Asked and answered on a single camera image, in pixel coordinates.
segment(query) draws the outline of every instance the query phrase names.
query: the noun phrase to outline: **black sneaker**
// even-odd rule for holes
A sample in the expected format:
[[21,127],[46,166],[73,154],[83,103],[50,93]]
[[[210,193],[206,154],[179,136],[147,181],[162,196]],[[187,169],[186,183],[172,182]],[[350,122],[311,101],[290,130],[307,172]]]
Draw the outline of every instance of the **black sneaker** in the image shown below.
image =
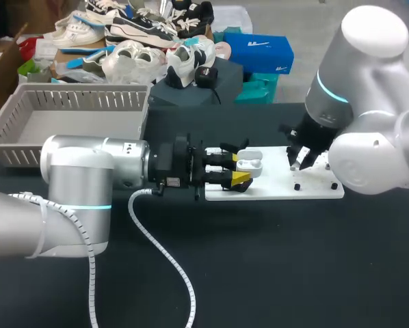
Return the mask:
[[125,5],[112,0],[88,0],[86,4],[88,16],[104,25],[112,24],[117,12],[121,11],[125,14],[125,10]]
[[175,10],[187,10],[192,4],[192,0],[173,0],[172,7]]
[[188,39],[199,35],[205,36],[213,20],[212,3],[204,1],[200,5],[191,4],[185,14],[185,19],[177,21],[179,38]]
[[119,17],[114,18],[110,33],[113,36],[120,36],[163,49],[173,47],[176,44],[174,40],[177,39],[177,32],[164,23],[148,20],[141,16],[128,18],[121,12],[119,12]]
[[111,25],[104,26],[104,35],[106,37],[107,46],[116,46],[118,43],[128,40],[127,38],[123,38],[122,36],[114,36],[111,33],[110,29],[111,29]]

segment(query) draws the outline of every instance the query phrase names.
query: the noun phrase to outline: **robotic arm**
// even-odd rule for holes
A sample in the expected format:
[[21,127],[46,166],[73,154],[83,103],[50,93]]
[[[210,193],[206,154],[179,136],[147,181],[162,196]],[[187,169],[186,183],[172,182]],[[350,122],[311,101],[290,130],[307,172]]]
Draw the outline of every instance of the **robotic arm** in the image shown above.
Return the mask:
[[284,126],[290,165],[300,169],[329,150],[335,176],[347,187],[376,194],[409,188],[409,35],[392,12],[362,6],[341,23],[306,96],[296,128]]
[[[245,165],[258,156],[246,150],[247,145],[248,141],[240,147],[222,143],[225,152],[207,154],[184,136],[150,150],[141,140],[58,135],[45,142],[40,169],[49,184],[49,201],[78,217],[96,255],[107,248],[113,189],[141,189],[153,182],[155,195],[163,195],[165,188],[193,187],[198,198],[200,188],[211,183],[244,192],[260,174],[257,167]],[[207,165],[225,170],[206,172]],[[81,233],[67,217],[0,193],[0,256],[87,255]]]

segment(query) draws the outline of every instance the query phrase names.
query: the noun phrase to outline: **sneaker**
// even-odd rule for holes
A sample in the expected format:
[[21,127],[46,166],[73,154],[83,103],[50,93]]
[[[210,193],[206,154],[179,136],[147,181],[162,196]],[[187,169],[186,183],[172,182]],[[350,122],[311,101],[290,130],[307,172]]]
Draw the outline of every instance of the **sneaker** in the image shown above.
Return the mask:
[[168,73],[166,84],[176,89],[186,88],[200,66],[212,67],[215,62],[215,44],[209,39],[199,39],[192,46],[182,45],[176,51],[167,52]]
[[114,18],[110,31],[114,36],[122,36],[163,49],[173,46],[174,40],[177,39],[177,32],[164,23],[148,20],[141,16],[130,19],[122,13],[119,17]]
[[146,47],[139,51],[135,61],[140,68],[154,72],[166,64],[166,56],[162,50]]
[[192,0],[175,0],[172,2],[172,7],[175,10],[186,10],[192,4]]
[[186,19],[186,16],[185,16],[186,12],[187,12],[186,9],[183,9],[183,10],[173,9],[171,11],[170,17],[166,19],[166,23],[173,25],[173,27],[177,29],[179,26],[178,21],[180,20],[184,21]]
[[53,38],[54,45],[61,49],[69,46],[83,46],[104,38],[101,28],[95,29],[83,22],[69,24],[63,34]]
[[89,57],[83,58],[83,69],[99,77],[104,77],[105,74],[102,65],[108,55],[109,53],[107,51],[99,51]]
[[88,4],[86,5],[88,17],[104,25],[111,25],[119,11],[126,16],[125,10],[126,5],[121,5],[112,0],[88,0]]
[[115,50],[109,56],[107,56],[106,60],[103,62],[102,67],[106,77],[112,76],[114,73],[114,68],[121,55],[135,59],[142,48],[144,48],[142,44],[133,40],[127,40],[118,44],[115,47]]
[[138,16],[145,17],[149,19],[150,21],[156,21],[156,22],[165,22],[165,18],[156,13],[154,10],[150,8],[140,8],[137,10],[136,14]]
[[185,20],[177,21],[180,39],[189,39],[198,35],[207,36],[214,21],[212,3],[204,1],[200,5],[191,4],[185,17]]
[[55,22],[55,31],[44,34],[43,38],[47,39],[47,40],[52,40],[52,39],[62,35],[63,33],[65,33],[66,27],[69,24],[75,24],[75,23],[79,22],[79,19],[77,19],[77,17],[86,17],[86,13],[85,12],[80,12],[79,10],[74,10],[73,12],[71,12],[69,14],[68,17],[63,18],[63,19],[58,20],[57,22]]
[[104,26],[104,36],[106,37],[106,45],[107,46],[116,46],[117,44],[128,40],[127,38],[123,38],[122,36],[114,36],[111,31],[111,25]]

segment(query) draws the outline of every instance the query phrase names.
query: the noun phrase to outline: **white sneaker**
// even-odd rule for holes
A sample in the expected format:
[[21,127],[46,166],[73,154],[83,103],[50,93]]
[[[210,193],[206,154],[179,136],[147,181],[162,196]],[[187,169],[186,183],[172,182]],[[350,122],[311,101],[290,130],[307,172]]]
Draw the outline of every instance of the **white sneaker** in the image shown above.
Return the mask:
[[88,0],[86,13],[89,18],[95,19],[104,25],[111,25],[118,11],[125,13],[126,5],[121,5],[112,0]]
[[186,88],[195,77],[200,66],[212,67],[215,62],[215,44],[209,39],[200,38],[198,43],[181,45],[175,51],[167,51],[168,73],[165,82],[176,89]]
[[104,29],[93,28],[83,22],[69,24],[64,33],[53,38],[54,45],[59,48],[83,46],[104,38]]
[[104,77],[103,63],[106,61],[107,56],[107,51],[99,51],[89,57],[83,58],[83,69],[99,77]]
[[68,17],[63,18],[63,19],[58,20],[57,22],[55,22],[55,31],[44,34],[43,38],[47,39],[47,40],[52,40],[52,39],[62,35],[63,33],[65,33],[66,27],[69,24],[75,24],[75,23],[79,22],[79,20],[76,17],[85,17],[85,16],[86,16],[85,12],[80,12],[79,10],[74,10],[73,12],[71,12],[69,14]]
[[103,62],[103,72],[106,74],[106,77],[111,77],[113,75],[120,55],[135,59],[142,48],[144,48],[142,44],[133,40],[127,40],[118,44],[115,47],[115,50],[108,55]]
[[139,51],[135,61],[140,68],[153,71],[166,64],[166,56],[162,50],[146,47]]

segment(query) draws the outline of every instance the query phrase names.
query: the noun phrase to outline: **shoelace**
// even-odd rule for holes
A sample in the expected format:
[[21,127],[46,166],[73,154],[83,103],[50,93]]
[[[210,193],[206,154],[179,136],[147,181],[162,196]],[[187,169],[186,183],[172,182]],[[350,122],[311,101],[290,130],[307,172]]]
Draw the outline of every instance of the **shoelace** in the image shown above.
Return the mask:
[[179,24],[181,29],[186,29],[189,32],[189,28],[197,27],[199,22],[200,22],[200,19],[198,18],[194,18],[194,19],[186,18],[185,21],[183,21],[182,19],[179,20],[177,24]]
[[173,23],[175,20],[179,19],[184,14],[186,14],[186,9],[184,9],[184,10],[173,9],[172,13],[171,13],[171,16],[166,19],[166,22],[167,23]]
[[137,14],[143,17],[147,16],[148,14],[159,16],[153,9],[150,8],[140,8],[137,10]]
[[68,28],[74,31],[89,31],[90,30],[90,26],[83,23],[83,22],[78,22],[75,24],[69,24]]
[[177,36],[177,31],[172,25],[160,23],[160,22],[153,22],[153,26],[156,26],[157,29],[160,29],[162,32],[167,34],[171,34],[172,36]]
[[95,4],[97,5],[97,7],[100,7],[103,10],[106,10],[108,7],[119,8],[119,9],[126,8],[125,5],[120,5],[118,2],[112,1],[112,0],[96,0]]

